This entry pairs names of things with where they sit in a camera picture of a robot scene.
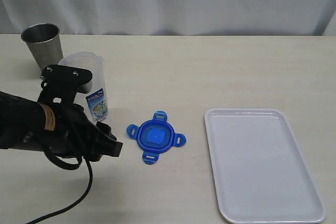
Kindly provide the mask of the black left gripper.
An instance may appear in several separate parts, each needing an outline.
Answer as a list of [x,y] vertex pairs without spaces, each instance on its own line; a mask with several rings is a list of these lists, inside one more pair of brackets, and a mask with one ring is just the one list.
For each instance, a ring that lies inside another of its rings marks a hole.
[[112,129],[103,122],[90,122],[83,112],[83,107],[72,104],[70,107],[56,103],[53,106],[58,114],[59,134],[52,142],[47,137],[40,137],[43,152],[51,162],[61,162],[64,158],[75,158],[81,162],[98,162],[103,155],[119,157],[123,143],[118,142]]

